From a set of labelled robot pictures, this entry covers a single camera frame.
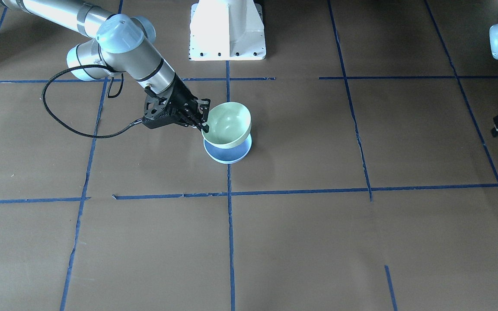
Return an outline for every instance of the blue joint cap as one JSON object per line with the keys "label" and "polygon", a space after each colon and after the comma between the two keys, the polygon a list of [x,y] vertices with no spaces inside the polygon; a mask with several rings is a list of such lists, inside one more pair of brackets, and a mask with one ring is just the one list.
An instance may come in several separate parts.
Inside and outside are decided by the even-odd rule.
{"label": "blue joint cap", "polygon": [[126,14],[116,14],[97,30],[95,39],[107,53],[132,51],[144,41],[144,32]]}

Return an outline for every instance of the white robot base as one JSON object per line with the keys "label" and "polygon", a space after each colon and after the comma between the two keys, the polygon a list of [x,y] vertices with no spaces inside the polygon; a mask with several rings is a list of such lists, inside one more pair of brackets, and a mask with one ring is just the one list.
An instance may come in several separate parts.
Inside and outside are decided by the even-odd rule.
{"label": "white robot base", "polygon": [[262,7],[253,0],[200,0],[192,6],[188,57],[193,61],[262,60]]}

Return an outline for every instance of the floor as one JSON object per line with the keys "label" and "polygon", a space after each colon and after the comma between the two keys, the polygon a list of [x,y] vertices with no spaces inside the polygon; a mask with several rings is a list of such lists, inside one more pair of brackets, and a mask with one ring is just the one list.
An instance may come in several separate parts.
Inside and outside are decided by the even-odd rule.
{"label": "floor", "polygon": [[[247,63],[188,61],[194,2],[95,1],[249,108],[234,165],[191,128],[67,131],[39,97],[87,39],[0,10],[0,310],[498,310],[498,0],[268,0]],[[124,85],[69,75],[48,101],[107,134],[142,113]]]}

